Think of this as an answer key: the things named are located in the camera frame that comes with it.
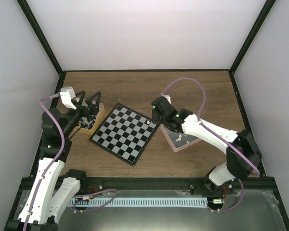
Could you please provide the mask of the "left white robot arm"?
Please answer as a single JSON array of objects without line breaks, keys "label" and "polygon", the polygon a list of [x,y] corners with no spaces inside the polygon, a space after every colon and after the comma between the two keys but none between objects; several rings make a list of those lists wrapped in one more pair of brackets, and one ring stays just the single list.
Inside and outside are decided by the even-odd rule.
[{"label": "left white robot arm", "polygon": [[56,231],[72,197],[88,190],[86,173],[74,169],[68,171],[59,189],[55,189],[72,145],[71,138],[81,129],[83,121],[94,122],[100,115],[101,93],[89,97],[85,94],[64,87],[57,94],[40,99],[44,112],[37,173],[22,211],[18,218],[7,222],[5,230]]}]

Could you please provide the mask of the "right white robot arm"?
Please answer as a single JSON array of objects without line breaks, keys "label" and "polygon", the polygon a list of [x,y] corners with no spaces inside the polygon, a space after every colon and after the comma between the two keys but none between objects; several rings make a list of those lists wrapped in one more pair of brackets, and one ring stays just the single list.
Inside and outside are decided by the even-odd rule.
[{"label": "right white robot arm", "polygon": [[257,166],[262,154],[253,137],[247,131],[228,130],[200,118],[199,114],[181,109],[177,111],[167,100],[152,103],[154,124],[161,125],[174,135],[202,140],[226,156],[226,161],[213,167],[203,178],[203,187],[208,193],[217,193],[228,181],[245,180],[252,172],[260,175]]}]

